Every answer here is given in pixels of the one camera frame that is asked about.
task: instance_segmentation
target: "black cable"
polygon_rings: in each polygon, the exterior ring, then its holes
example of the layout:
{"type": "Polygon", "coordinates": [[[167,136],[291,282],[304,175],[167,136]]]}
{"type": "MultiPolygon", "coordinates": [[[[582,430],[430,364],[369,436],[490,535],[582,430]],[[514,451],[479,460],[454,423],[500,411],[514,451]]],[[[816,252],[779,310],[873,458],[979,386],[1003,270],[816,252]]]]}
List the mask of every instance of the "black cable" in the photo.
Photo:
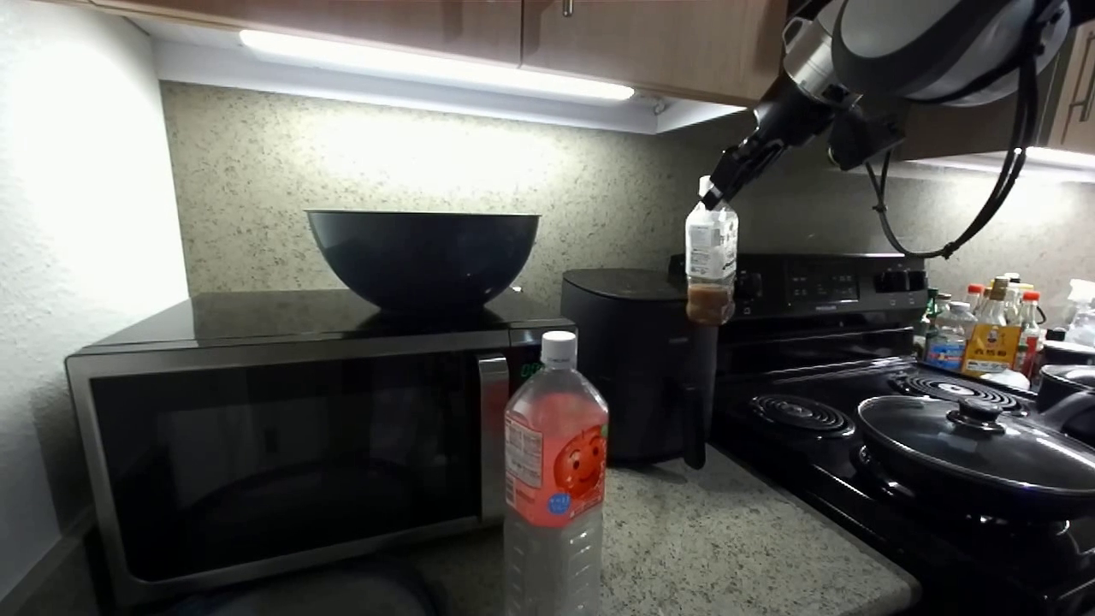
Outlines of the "black cable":
{"type": "Polygon", "coordinates": [[[1012,187],[1015,185],[1015,179],[1018,178],[1019,172],[1026,163],[1026,148],[1034,143],[1034,139],[1036,137],[1038,117],[1038,75],[1034,60],[1034,49],[1037,45],[1040,33],[1040,26],[1031,25],[1025,36],[1024,44],[1021,45],[1021,53],[1025,53],[1026,57],[1019,63],[1019,83],[1015,101],[1015,119],[1012,125],[1012,137],[1008,143],[1007,153],[1004,156],[1004,163],[1001,166],[999,176],[996,177],[996,184],[993,186],[992,191],[990,193],[984,205],[981,207],[981,210],[978,211],[970,224],[956,240],[948,242],[938,249],[929,252],[917,252],[906,248],[904,245],[901,244],[901,241],[898,240],[897,234],[894,232],[889,222],[889,217],[886,213],[886,178],[889,173],[891,153],[886,153],[883,161],[880,178],[875,174],[875,170],[869,162],[864,164],[867,170],[867,175],[871,177],[871,185],[875,189],[875,196],[878,197],[878,202],[873,209],[878,212],[878,218],[883,226],[883,233],[886,235],[887,241],[889,241],[890,245],[892,245],[898,252],[907,256],[918,256],[923,258],[933,258],[936,256],[949,258],[955,251],[972,239],[973,235],[979,233],[981,229],[983,229],[984,225],[992,220],[993,216],[995,216],[996,211],[1000,210],[1001,206],[1003,206],[1004,200],[1007,198],[1012,187]]]}

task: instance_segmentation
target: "lid handle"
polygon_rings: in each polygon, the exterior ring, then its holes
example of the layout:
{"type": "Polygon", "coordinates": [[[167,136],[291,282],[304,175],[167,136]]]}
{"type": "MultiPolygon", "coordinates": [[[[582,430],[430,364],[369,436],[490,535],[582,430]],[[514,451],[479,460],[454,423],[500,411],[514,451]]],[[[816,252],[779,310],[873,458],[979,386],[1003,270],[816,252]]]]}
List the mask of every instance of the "lid handle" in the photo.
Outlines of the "lid handle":
{"type": "Polygon", "coordinates": [[[963,428],[1000,434],[1004,432],[1004,427],[996,422],[996,418],[1003,412],[1004,410],[999,405],[976,398],[966,398],[958,403],[957,410],[947,414],[947,419],[963,428]]]}

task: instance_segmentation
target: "stove control panel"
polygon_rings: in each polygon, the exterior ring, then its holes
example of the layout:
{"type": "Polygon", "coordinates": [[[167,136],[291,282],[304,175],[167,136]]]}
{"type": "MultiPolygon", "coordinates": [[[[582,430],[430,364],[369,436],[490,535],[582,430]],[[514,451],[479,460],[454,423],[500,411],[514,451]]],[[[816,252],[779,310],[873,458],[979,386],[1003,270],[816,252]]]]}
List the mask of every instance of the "stove control panel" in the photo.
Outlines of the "stove control panel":
{"type": "Polygon", "coordinates": [[[927,272],[922,258],[898,254],[740,254],[734,298],[735,319],[878,311],[919,319],[927,272]]]}

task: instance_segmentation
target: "black bowl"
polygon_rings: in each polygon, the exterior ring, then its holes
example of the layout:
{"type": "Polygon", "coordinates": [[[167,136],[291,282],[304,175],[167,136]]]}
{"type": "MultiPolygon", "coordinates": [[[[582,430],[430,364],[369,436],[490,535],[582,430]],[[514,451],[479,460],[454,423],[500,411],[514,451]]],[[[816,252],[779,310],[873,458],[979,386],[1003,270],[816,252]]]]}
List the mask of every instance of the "black bowl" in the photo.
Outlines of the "black bowl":
{"type": "Polygon", "coordinates": [[[540,217],[308,210],[323,258],[382,311],[479,311],[525,267],[540,217]]]}

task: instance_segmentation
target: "wooden cabinet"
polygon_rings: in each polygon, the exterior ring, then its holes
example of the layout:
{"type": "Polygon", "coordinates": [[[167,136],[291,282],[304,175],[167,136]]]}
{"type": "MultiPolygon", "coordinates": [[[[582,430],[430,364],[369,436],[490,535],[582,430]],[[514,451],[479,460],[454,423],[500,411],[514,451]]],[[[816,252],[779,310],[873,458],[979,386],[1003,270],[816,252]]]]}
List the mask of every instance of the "wooden cabinet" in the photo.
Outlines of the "wooden cabinet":
{"type": "Polygon", "coordinates": [[[521,57],[521,0],[92,0],[132,15],[368,40],[497,60],[521,57]]]}
{"type": "MultiPolygon", "coordinates": [[[[1035,143],[1095,154],[1095,22],[1077,26],[1057,59],[1038,75],[1035,143]]],[[[911,105],[902,160],[1005,151],[1015,95],[979,107],[911,105]]]]}
{"type": "Polygon", "coordinates": [[[523,66],[752,104],[775,80],[786,0],[525,0],[523,66]]]}

